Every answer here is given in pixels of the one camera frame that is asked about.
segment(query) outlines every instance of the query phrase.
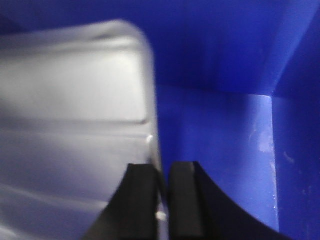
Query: silver metal object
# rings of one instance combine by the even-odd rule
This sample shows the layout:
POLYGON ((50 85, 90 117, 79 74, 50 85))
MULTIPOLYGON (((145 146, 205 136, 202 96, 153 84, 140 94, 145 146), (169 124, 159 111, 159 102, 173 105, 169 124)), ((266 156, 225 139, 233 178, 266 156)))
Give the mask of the silver metal object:
POLYGON ((138 29, 0 38, 0 239, 79 239, 127 164, 149 162, 161 170, 153 58, 138 29))

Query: blue surface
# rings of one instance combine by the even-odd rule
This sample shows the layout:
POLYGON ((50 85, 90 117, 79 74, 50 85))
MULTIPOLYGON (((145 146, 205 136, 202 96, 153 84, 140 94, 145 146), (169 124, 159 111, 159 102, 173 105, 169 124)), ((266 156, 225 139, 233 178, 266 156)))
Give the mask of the blue surface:
POLYGON ((157 95, 163 159, 199 161, 235 202, 278 230, 271 98, 168 86, 157 95))
POLYGON ((0 31, 137 25, 155 55, 165 173, 173 161, 197 160, 253 216, 294 239, 317 240, 319 4, 1 0, 0 31))

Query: black rubber strip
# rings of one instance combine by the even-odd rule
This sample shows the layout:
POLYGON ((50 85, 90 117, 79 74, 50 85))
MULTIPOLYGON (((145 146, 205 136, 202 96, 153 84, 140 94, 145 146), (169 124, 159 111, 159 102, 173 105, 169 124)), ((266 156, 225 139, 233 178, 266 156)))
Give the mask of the black rubber strip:
POLYGON ((192 162, 173 163, 169 174, 169 231, 171 240, 206 237, 192 162))
POLYGON ((83 240, 156 240, 157 171, 129 164, 124 178, 83 240))

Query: white scratch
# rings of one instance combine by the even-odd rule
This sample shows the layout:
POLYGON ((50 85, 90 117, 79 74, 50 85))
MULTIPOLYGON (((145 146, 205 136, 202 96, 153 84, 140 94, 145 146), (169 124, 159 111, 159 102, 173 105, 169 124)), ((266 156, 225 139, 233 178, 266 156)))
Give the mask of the white scratch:
POLYGON ((283 156, 289 163, 295 164, 296 161, 292 157, 289 157, 286 151, 283 153, 283 156))

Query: black curved piece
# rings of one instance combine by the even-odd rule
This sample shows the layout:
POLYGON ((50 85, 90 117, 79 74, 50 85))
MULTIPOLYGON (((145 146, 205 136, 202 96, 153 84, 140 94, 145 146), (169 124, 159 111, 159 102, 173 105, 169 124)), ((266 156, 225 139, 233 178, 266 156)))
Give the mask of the black curved piece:
POLYGON ((197 162, 170 171, 171 240, 290 240, 234 203, 197 162))
POLYGON ((108 206, 82 240, 156 240, 158 175, 151 164, 129 164, 108 206))

